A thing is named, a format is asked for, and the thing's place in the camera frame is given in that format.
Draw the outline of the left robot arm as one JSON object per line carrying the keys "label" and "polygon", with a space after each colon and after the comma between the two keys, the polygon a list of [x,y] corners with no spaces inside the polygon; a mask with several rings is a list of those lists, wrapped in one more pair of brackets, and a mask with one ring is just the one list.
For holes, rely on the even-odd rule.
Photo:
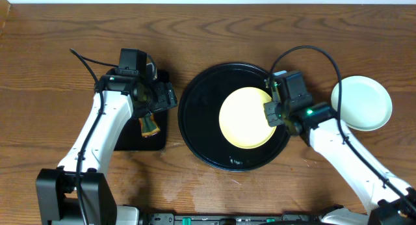
{"label": "left robot arm", "polygon": [[36,192],[42,224],[140,224],[140,211],[117,205],[107,183],[115,151],[165,147],[168,110],[177,100],[168,72],[152,81],[103,75],[89,117],[55,169],[41,169]]}

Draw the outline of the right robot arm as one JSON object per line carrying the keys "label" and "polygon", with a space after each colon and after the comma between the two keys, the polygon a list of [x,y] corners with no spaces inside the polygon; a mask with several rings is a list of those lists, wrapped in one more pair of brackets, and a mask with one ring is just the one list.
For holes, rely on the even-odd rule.
{"label": "right robot arm", "polygon": [[328,213],[322,222],[350,224],[414,224],[415,189],[384,167],[351,133],[327,103],[287,114],[278,101],[264,104],[269,125],[289,133],[321,154],[355,192],[367,215]]}

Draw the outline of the green and orange sponge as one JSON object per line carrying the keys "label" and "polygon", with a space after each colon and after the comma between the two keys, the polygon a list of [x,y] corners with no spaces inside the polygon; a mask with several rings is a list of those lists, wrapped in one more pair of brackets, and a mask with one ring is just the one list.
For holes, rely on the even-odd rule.
{"label": "green and orange sponge", "polygon": [[156,123],[154,114],[139,118],[142,137],[147,138],[158,134],[161,129]]}

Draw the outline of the yellow plate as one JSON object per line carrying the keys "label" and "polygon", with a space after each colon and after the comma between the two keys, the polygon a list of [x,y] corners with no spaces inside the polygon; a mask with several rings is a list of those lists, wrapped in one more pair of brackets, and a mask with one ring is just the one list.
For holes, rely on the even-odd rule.
{"label": "yellow plate", "polygon": [[224,100],[218,118],[226,140],[245,150],[265,144],[276,131],[265,115],[264,104],[271,100],[260,88],[244,87],[232,92]]}

